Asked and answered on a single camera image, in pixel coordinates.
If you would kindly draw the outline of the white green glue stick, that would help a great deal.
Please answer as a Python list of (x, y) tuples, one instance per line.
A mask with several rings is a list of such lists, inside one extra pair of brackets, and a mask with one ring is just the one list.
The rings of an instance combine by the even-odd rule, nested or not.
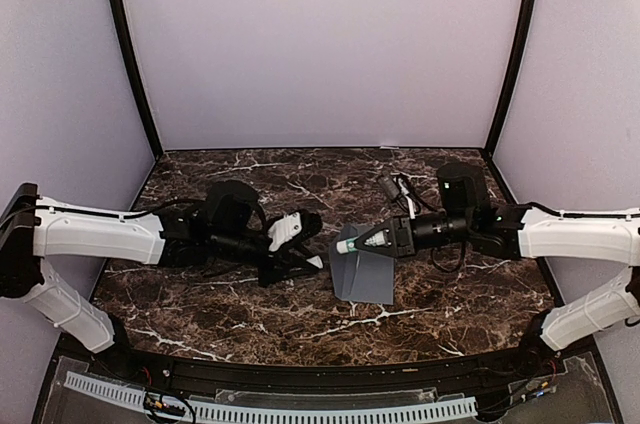
[(367, 248), (389, 247), (391, 240), (386, 230), (377, 231), (368, 236), (349, 237), (336, 243), (335, 249), (338, 254), (345, 255)]

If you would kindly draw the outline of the grey envelope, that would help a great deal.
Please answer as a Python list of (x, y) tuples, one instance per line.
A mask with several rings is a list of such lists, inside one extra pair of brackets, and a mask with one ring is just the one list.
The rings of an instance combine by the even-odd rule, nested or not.
[(329, 263), (334, 294), (342, 301), (391, 305), (395, 260), (358, 250), (338, 252), (339, 242), (359, 237), (370, 229), (367, 225), (346, 224), (332, 241)]

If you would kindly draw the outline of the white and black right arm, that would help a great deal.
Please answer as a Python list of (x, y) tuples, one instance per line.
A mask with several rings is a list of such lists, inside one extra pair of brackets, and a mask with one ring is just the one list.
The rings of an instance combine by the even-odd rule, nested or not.
[(481, 168), (463, 162), (436, 172), (442, 208), (392, 217), (339, 242), (340, 254), (370, 252), (404, 258), (449, 244), (470, 245), (503, 260), (568, 257), (612, 261), (623, 270), (608, 283), (561, 307), (534, 316), (510, 357), (521, 378), (534, 376), (574, 342), (639, 317), (639, 211), (552, 210), (542, 204), (492, 205)]

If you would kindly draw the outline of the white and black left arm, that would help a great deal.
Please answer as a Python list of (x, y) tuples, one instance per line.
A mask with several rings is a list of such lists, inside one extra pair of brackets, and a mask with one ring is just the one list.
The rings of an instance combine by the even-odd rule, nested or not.
[(1, 215), (1, 295), (33, 306), (73, 336), (120, 380), (141, 371), (116, 319), (90, 304), (48, 262), (54, 255), (122, 259), (190, 267), (213, 259), (250, 265), (267, 287), (323, 268), (305, 247), (321, 217), (295, 210), (266, 217), (259, 194), (237, 180), (212, 184), (205, 199), (175, 199), (153, 209), (120, 212), (75, 207), (19, 186)]

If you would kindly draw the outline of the white glue stick cap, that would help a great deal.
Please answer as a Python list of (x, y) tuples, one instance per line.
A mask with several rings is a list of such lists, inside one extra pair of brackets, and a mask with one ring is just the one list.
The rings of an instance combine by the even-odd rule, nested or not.
[(317, 269), (322, 269), (324, 267), (323, 261), (319, 256), (307, 258), (306, 262)]

